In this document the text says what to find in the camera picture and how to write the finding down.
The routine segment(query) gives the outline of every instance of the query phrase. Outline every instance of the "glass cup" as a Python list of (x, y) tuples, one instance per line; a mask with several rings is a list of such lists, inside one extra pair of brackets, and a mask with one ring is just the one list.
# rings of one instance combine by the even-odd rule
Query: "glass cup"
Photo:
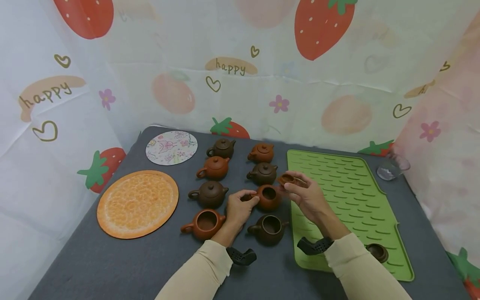
[(393, 180), (410, 169), (408, 160), (390, 150), (377, 168), (377, 175), (383, 180)]

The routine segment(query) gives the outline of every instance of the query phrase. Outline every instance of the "green drying mat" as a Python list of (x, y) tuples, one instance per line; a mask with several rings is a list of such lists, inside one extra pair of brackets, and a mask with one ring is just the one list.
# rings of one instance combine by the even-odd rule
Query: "green drying mat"
[[(287, 161), (289, 170), (303, 172), (319, 183), (333, 211), (364, 245), (377, 243), (387, 248), (389, 257), (383, 266), (397, 280), (413, 280), (415, 276), (396, 228), (398, 222), (365, 160), (288, 150)], [(323, 236), (294, 202), (291, 205), (295, 261), (305, 269), (332, 272), (324, 254), (307, 256), (297, 247), (302, 237), (315, 243)]]

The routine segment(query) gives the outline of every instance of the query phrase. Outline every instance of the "right hand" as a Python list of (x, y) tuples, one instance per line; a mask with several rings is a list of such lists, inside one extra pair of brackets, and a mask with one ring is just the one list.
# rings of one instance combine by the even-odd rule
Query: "right hand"
[(286, 173), (293, 177), (300, 178), (308, 185), (308, 188), (301, 188), (293, 183), (285, 183), (283, 189), (287, 192), (287, 197), (298, 205), (307, 219), (318, 224), (322, 216), (332, 212), (332, 208), (325, 199), (324, 193), (318, 183), (300, 172), (287, 171)]

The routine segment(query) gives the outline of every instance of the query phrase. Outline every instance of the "round placemat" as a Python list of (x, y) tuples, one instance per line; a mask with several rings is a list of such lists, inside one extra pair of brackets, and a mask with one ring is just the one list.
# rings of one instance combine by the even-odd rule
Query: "round placemat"
[(154, 137), (145, 148), (147, 158), (162, 166), (190, 159), (197, 152), (197, 139), (185, 131), (169, 131)]
[(139, 171), (113, 183), (96, 210), (100, 227), (119, 239), (135, 239), (162, 226), (173, 214), (179, 189), (169, 175)]

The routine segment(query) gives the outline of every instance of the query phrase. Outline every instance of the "gray tablecloth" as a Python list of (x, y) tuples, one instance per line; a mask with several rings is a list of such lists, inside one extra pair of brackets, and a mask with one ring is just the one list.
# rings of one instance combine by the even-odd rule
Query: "gray tablecloth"
[[(201, 209), (196, 202), (188, 200), (187, 193), (204, 182), (195, 177), (195, 172), (203, 166), (205, 151), (218, 136), (192, 132), (198, 140), (197, 153), (182, 164), (158, 166), (145, 156), (145, 146), (153, 137), (166, 131), (170, 129), (145, 129), (107, 187), (135, 171), (152, 169), (169, 174), (177, 182), (180, 191), (177, 209), (170, 220), (145, 237), (135, 240), (115, 239), (98, 226), (97, 199), (34, 290), (31, 300), (152, 300), (170, 276), (201, 246), (192, 235), (181, 234), (180, 227), (190, 223)], [(237, 140), (228, 175), (221, 181), (230, 188), (230, 192), (245, 188), (256, 189), (245, 176), (253, 168), (253, 163), (246, 161), (247, 154), (257, 142)], [(372, 169), (381, 159), (275, 143), (272, 163), (278, 165), (279, 174), (287, 170), (288, 149), (360, 156)], [(376, 180), (387, 193), (388, 201), (400, 222), (398, 229), (415, 272), (413, 282), (401, 282), (407, 292), (414, 300), (469, 299), (406, 180), (403, 177), (390, 182), (379, 178)], [(225, 204), (226, 201), (218, 209), (221, 214), (224, 213)], [(274, 214), (282, 220), (289, 220), (289, 201), (284, 200)], [(261, 212), (254, 210), (246, 225), (254, 224), (261, 215)], [(291, 229), (286, 231), (277, 246), (267, 248), (248, 236), (244, 227), (233, 246), (242, 252), (248, 248), (254, 249), (258, 259), (249, 267), (233, 266), (230, 277), (220, 287), (215, 299), (347, 298), (333, 274), (304, 270), (297, 266), (293, 256)]]

